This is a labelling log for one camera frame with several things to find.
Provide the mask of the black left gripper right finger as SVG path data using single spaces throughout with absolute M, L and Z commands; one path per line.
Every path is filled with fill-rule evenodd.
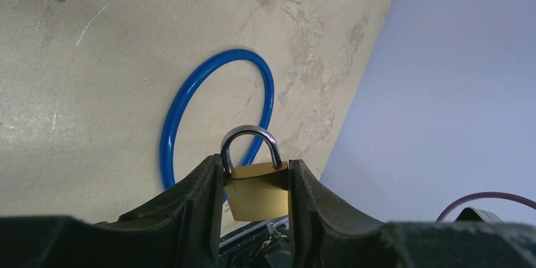
M 289 162 L 293 267 L 534 267 L 526 224 L 384 223 L 326 188 L 303 160 Z

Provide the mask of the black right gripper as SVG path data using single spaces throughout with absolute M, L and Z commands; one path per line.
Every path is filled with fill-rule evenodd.
M 291 243 L 265 245 L 269 222 L 285 223 L 289 230 L 289 219 L 250 222 L 223 236 L 219 244 L 219 267 L 291 267 Z

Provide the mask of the brass padlock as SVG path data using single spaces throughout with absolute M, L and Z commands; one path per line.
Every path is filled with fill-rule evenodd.
M 271 153 L 270 162 L 247 164 L 235 168 L 231 162 L 230 146 L 242 135 L 261 138 Z M 233 219 L 255 222 L 288 215 L 288 163 L 281 158 L 276 139 L 266 129 L 241 125 L 230 130 L 221 143 L 224 169 L 224 192 Z

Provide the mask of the small padlock key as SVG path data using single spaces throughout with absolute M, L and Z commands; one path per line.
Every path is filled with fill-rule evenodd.
M 274 222 L 269 222 L 266 225 L 266 228 L 268 231 L 268 235 L 267 235 L 266 240 L 264 241 L 265 245 L 269 245 L 270 243 L 289 242 L 289 238 L 288 238 L 289 230 L 285 223 L 276 224 Z

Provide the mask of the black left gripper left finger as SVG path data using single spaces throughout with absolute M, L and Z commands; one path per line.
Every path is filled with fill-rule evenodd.
M 221 156 L 116 222 L 71 216 L 1 219 L 2 267 L 216 267 L 222 221 Z

